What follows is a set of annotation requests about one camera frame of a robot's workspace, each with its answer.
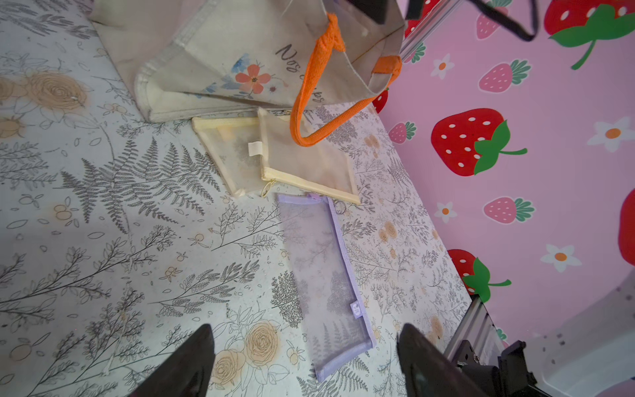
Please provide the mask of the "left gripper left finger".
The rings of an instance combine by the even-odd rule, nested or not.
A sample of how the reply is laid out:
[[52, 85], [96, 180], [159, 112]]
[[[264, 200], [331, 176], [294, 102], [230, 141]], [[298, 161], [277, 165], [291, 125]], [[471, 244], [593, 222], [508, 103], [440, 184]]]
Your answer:
[[213, 329], [201, 325], [135, 390], [131, 397], [204, 397], [208, 392], [215, 344]]

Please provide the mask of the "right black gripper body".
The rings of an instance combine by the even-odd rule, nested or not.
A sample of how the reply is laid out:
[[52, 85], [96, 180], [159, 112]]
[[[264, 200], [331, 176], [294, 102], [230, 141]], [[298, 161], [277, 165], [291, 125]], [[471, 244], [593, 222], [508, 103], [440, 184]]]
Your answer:
[[[368, 16], [372, 21], [383, 25], [389, 14], [389, 0], [348, 0], [352, 6]], [[406, 2], [405, 21], [418, 20], [423, 15], [425, 0], [409, 0]]]

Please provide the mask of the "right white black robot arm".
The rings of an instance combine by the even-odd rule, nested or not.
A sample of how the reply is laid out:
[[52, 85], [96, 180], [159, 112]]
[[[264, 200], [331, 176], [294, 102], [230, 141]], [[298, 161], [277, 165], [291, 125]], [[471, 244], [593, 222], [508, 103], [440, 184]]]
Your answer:
[[634, 4], [459, 1], [380, 118], [468, 294], [548, 393], [634, 393]]

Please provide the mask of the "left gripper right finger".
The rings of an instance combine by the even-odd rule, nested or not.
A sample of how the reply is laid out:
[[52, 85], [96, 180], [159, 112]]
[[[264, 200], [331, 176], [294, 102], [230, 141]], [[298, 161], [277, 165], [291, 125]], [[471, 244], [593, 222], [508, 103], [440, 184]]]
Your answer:
[[396, 347], [408, 397], [486, 397], [486, 394], [457, 366], [452, 365], [413, 324], [403, 326]]

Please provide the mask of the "purple pouch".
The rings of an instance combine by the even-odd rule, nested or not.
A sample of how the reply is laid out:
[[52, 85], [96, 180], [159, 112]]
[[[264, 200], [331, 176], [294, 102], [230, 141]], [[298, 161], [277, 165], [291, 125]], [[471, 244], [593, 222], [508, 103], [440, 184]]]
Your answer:
[[332, 199], [278, 195], [277, 201], [309, 355], [317, 381], [324, 382], [377, 340]]

